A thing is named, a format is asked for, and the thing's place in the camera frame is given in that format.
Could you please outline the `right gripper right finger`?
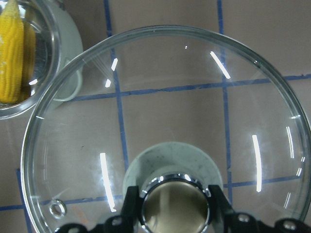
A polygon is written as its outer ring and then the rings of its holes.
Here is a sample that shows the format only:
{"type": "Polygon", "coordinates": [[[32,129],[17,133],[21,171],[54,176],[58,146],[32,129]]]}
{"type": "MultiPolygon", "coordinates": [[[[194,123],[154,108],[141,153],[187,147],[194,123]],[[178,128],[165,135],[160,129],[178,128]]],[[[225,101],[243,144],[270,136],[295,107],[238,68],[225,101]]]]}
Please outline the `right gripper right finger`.
{"type": "Polygon", "coordinates": [[[210,197],[210,224],[213,228],[229,228],[233,208],[218,185],[208,186],[210,197]]]}

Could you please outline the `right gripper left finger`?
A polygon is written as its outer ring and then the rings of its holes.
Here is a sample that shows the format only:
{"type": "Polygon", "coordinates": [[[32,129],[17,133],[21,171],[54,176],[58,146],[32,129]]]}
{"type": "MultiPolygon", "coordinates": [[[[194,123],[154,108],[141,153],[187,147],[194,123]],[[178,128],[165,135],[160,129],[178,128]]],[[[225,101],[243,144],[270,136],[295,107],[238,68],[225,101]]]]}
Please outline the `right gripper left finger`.
{"type": "Polygon", "coordinates": [[[125,228],[134,228],[139,222],[141,198],[138,186],[127,187],[123,206],[121,209],[122,224],[125,228]]]}

